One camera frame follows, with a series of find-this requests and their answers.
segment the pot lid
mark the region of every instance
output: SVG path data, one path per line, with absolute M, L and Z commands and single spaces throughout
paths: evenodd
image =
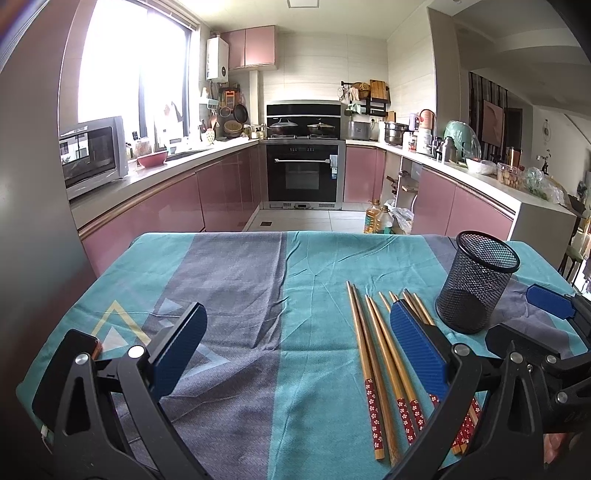
M 289 119 L 280 118 L 276 124 L 272 124 L 271 127 L 297 127 L 297 124 L 290 121 Z
M 319 118 L 317 124 L 308 125 L 309 128 L 334 128 L 333 125 L 322 123 L 322 120 Z

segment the tiled wall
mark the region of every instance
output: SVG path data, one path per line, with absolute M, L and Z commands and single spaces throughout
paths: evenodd
M 397 121 L 409 113 L 436 111 L 433 42 L 426 7 L 419 7 L 388 39 L 388 83 Z
M 281 33 L 277 70 L 261 72 L 261 114 L 273 100 L 338 100 L 344 82 L 388 81 L 385 40 L 344 34 Z

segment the stove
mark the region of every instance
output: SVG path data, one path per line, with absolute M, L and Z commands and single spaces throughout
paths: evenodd
M 267 149 L 265 209 L 340 210 L 345 188 L 345 141 L 340 140 L 342 104 L 292 100 L 267 105 L 267 125 L 288 119 L 294 135 L 271 135 Z M 311 135 L 308 125 L 333 125 L 334 135 Z

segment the cooking oil bottle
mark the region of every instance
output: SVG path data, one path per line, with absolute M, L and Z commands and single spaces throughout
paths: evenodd
M 379 200 L 372 200 L 371 207 L 365 211 L 365 224 L 363 226 L 364 233 L 374 233 L 375 219 L 379 213 Z

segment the ceiling vent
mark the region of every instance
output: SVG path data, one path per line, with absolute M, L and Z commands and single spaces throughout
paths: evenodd
M 320 0 L 287 0 L 289 8 L 318 8 Z

